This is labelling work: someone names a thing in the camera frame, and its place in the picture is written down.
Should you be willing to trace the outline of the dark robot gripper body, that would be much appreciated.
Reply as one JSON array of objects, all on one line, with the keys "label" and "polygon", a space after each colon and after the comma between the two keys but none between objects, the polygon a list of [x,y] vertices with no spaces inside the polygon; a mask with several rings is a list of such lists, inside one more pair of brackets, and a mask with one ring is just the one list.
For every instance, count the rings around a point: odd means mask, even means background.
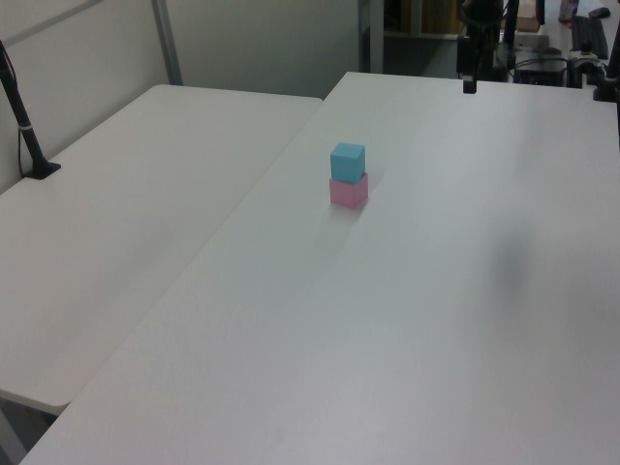
[{"label": "dark robot gripper body", "polygon": [[496,78],[495,53],[500,26],[466,24],[457,37],[456,72],[464,81],[491,81]]}]

